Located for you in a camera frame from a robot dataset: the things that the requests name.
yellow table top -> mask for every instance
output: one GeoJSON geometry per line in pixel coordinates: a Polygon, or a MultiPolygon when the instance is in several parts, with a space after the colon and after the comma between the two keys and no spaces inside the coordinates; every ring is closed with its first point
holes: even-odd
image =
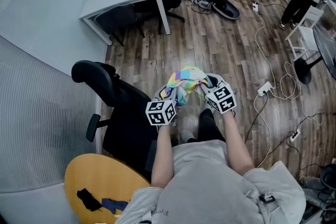
{"type": "Polygon", "coordinates": [[[64,179],[66,197],[81,224],[113,224],[117,217],[103,207],[89,211],[77,197],[77,191],[86,188],[100,203],[102,198],[130,202],[137,189],[149,185],[146,179],[127,165],[99,154],[83,154],[74,158],[67,167],[64,179]]]}

black office chair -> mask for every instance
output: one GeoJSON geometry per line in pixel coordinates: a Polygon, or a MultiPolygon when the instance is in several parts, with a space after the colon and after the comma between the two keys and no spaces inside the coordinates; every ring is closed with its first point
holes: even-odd
{"type": "Polygon", "coordinates": [[[145,113],[151,99],[122,81],[116,69],[105,63],[76,62],[71,76],[74,82],[85,82],[106,105],[114,107],[109,120],[100,121],[97,114],[92,116],[86,138],[92,142],[97,128],[107,126],[103,148],[150,181],[158,137],[145,113]]]}
{"type": "MultiPolygon", "coordinates": [[[[179,16],[177,14],[174,14],[168,11],[172,8],[179,7],[181,2],[182,0],[162,0],[166,16],[170,16],[170,17],[179,19],[182,22],[185,22],[185,19],[182,16],[179,16]]],[[[142,1],[142,2],[135,3],[134,10],[136,13],[148,13],[148,12],[151,13],[151,15],[145,16],[144,18],[142,18],[141,19],[142,21],[149,20],[153,17],[159,17],[158,32],[159,34],[161,34],[162,20],[161,20],[159,8],[155,0],[148,0],[148,1],[142,1]]]]}
{"type": "Polygon", "coordinates": [[[100,25],[105,33],[112,35],[123,47],[123,42],[116,35],[116,31],[118,30],[131,25],[136,25],[142,37],[145,37],[141,28],[141,23],[134,12],[133,4],[122,5],[110,9],[109,11],[96,16],[94,21],[100,25]]]}

desk leg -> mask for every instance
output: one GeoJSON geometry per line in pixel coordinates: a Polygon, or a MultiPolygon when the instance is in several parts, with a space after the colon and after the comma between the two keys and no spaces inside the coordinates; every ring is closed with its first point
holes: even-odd
{"type": "Polygon", "coordinates": [[[163,27],[164,27],[164,30],[166,32],[166,35],[170,35],[169,24],[168,24],[168,21],[167,21],[166,12],[164,11],[162,0],[156,0],[156,2],[157,2],[157,6],[159,8],[159,11],[160,11],[160,15],[161,15],[161,19],[162,19],[162,23],[163,23],[163,27]]]}
{"type": "Polygon", "coordinates": [[[102,39],[107,45],[111,45],[112,41],[109,39],[109,35],[106,34],[103,30],[101,30],[93,21],[84,18],[84,22],[87,23],[88,26],[102,39]]]}
{"type": "Polygon", "coordinates": [[[298,76],[298,79],[303,84],[308,85],[310,83],[310,81],[311,81],[310,69],[321,60],[322,60],[322,56],[319,57],[318,59],[316,59],[314,62],[312,62],[310,64],[308,64],[302,58],[299,58],[294,62],[294,69],[295,69],[296,75],[298,76]]]}

white plug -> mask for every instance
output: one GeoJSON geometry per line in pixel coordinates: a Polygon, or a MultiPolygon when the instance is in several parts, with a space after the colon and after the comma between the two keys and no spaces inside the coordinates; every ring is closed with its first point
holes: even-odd
{"type": "Polygon", "coordinates": [[[294,140],[295,140],[299,135],[300,135],[300,130],[297,129],[297,130],[294,132],[294,134],[291,135],[291,136],[289,137],[289,141],[290,141],[290,142],[294,142],[294,140]]]}
{"type": "Polygon", "coordinates": [[[271,83],[269,83],[269,81],[267,81],[259,90],[258,90],[258,94],[260,97],[264,96],[264,92],[268,92],[270,89],[272,88],[271,83]]]}
{"type": "Polygon", "coordinates": [[[252,3],[252,8],[253,8],[253,11],[255,11],[256,13],[259,11],[258,4],[256,2],[252,3]]]}

chair armrest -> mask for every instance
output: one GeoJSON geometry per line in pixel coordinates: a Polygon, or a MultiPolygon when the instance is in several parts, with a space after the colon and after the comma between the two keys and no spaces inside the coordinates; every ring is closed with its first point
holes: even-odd
{"type": "Polygon", "coordinates": [[[93,142],[93,139],[95,139],[97,128],[101,128],[108,124],[109,124],[109,120],[100,121],[100,115],[93,114],[89,122],[89,126],[86,130],[86,139],[89,140],[90,142],[93,142]]]}

